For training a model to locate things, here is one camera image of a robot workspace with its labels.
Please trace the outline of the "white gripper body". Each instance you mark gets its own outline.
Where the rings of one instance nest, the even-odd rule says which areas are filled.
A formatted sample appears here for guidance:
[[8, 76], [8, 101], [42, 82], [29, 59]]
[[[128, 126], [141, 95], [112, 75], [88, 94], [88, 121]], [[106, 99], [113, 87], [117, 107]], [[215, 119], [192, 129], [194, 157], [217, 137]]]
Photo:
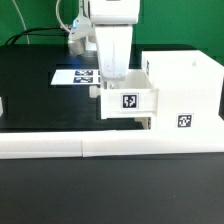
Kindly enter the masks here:
[[100, 75], [106, 81], [124, 80], [140, 0], [89, 0], [88, 8], [95, 30]]

